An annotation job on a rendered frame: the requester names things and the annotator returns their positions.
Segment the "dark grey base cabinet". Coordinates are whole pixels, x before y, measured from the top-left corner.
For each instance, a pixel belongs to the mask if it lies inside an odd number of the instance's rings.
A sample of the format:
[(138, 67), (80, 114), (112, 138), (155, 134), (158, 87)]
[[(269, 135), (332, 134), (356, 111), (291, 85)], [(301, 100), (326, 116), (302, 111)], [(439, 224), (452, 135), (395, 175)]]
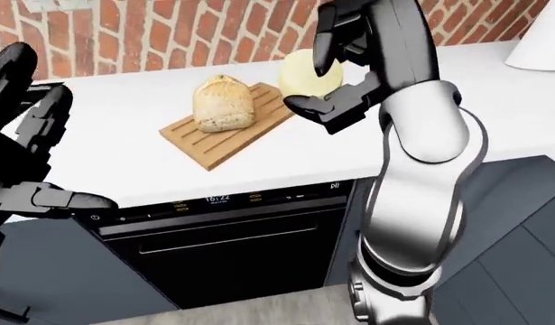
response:
[(3, 224), (0, 308), (27, 325), (91, 325), (176, 311), (76, 221)]

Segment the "pale yellow round cheese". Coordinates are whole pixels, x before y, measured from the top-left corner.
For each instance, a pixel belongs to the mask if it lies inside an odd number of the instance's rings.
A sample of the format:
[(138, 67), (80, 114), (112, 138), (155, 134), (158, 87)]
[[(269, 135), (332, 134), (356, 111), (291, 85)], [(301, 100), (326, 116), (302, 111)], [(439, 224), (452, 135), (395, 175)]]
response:
[(303, 95), (323, 98), (342, 86), (344, 71), (342, 64), (333, 61), (326, 75), (319, 78), (313, 67), (312, 49), (289, 53), (279, 68), (278, 89), (283, 97)]

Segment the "white conical object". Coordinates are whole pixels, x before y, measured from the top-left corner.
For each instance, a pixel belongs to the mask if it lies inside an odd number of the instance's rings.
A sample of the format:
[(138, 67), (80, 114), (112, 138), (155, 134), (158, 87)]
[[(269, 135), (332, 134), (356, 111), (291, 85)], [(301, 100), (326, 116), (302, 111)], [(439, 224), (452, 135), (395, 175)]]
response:
[(549, 0), (504, 62), (519, 70), (555, 72), (555, 0)]

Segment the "dark grey cabinet with drawers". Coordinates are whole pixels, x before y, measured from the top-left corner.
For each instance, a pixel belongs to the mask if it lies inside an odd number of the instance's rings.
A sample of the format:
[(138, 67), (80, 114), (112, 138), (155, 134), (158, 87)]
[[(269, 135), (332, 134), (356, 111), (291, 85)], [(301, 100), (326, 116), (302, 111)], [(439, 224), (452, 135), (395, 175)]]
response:
[(439, 325), (555, 325), (555, 159), (483, 164), (435, 292)]

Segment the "brown crusty bread slice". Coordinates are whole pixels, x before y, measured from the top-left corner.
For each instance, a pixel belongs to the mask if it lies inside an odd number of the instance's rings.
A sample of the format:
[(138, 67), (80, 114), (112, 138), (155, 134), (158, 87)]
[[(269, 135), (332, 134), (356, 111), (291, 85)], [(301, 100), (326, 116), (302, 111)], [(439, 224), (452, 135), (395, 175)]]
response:
[(192, 114), (201, 132), (244, 129), (254, 123), (254, 100), (248, 86), (228, 75), (215, 75), (193, 93)]

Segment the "black built-in oven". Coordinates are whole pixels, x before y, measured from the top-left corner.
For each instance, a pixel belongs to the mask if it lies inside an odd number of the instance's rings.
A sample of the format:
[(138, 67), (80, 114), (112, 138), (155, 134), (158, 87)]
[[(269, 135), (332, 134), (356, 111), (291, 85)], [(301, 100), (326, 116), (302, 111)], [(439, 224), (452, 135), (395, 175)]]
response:
[(81, 214), (77, 222), (177, 308), (317, 289), (352, 181)]

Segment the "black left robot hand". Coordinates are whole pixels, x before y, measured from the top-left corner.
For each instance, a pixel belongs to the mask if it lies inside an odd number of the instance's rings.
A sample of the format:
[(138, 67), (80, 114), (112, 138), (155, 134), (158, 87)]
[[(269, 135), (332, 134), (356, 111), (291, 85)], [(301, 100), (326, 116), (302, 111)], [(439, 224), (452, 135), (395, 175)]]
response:
[[(73, 95), (62, 83), (33, 85), (37, 61), (25, 42), (0, 51), (0, 227), (13, 215), (66, 219), (118, 208), (106, 197), (45, 182), (50, 150), (66, 131)], [(0, 246), (4, 239), (0, 232)]]

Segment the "wooden grooved cutting board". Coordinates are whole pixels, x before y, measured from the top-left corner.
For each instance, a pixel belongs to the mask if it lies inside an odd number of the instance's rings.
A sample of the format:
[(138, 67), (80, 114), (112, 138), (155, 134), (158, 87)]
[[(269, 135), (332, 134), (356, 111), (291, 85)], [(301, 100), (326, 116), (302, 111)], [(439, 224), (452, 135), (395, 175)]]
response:
[(249, 89), (254, 99), (255, 121), (246, 129), (208, 134), (198, 130), (193, 116), (187, 116), (161, 129), (160, 135), (205, 170), (213, 170), (293, 116), (283, 104), (278, 88), (256, 83)]

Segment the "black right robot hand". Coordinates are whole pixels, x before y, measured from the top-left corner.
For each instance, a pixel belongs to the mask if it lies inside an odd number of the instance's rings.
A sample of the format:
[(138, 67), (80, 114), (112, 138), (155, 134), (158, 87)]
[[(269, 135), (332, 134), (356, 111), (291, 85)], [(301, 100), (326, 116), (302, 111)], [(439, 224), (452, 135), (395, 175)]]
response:
[(330, 135), (365, 118), (395, 92), (439, 79), (436, 47), (417, 0), (331, 0), (318, 8), (312, 64), (323, 77), (335, 61), (369, 71), (361, 83), (324, 97), (291, 95), (284, 105)]

